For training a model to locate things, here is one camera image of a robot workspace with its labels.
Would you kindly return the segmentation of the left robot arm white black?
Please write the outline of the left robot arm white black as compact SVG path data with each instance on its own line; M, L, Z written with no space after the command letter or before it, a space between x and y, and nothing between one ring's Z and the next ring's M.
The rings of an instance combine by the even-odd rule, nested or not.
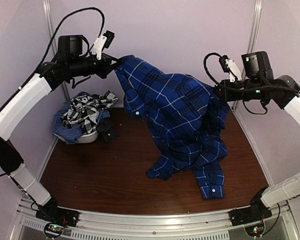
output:
M57 52L52 61L40 63L34 73L0 108L0 168L38 206L51 222L62 218L58 201L43 187L26 167L23 158L10 142L15 128L32 108L63 82L75 77L97 75L105 79L119 64L118 60L103 53L115 34L106 31L83 53L83 35L62 35L58 38Z

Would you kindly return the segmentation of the blue plaid long sleeve shirt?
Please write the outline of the blue plaid long sleeve shirt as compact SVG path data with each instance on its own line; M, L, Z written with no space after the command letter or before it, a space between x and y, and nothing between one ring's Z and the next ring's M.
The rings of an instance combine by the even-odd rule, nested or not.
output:
M161 153L147 177L168 180L191 169L205 200L223 198L219 161L228 155L221 132L229 106L210 85L188 74L164 73L133 55L120 58L115 73L124 91L124 110L146 120Z

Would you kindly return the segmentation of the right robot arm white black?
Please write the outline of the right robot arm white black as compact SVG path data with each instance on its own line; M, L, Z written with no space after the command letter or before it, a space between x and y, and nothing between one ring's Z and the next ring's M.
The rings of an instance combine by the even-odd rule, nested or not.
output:
M300 85L289 75L274 77L269 56L257 51L241 56L246 78L243 79L235 61L227 55L218 57L229 79L216 82L214 92L225 102L259 100L263 109L270 101L284 110L300 126ZM249 220L258 220L270 207L300 196L300 172L274 186L263 188L246 210Z

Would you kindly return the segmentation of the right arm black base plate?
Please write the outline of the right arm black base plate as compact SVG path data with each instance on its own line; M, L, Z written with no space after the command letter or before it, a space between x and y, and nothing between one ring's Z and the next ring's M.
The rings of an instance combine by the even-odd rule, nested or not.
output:
M272 216L272 212L270 209L258 207L256 205L233 209L228 214L232 226L258 222L262 219L270 218Z

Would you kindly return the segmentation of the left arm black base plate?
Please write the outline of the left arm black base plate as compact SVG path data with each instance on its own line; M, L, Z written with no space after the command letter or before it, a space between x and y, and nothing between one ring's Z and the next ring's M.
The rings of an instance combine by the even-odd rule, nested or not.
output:
M61 226L76 227L79 212L61 207L40 207L35 217Z

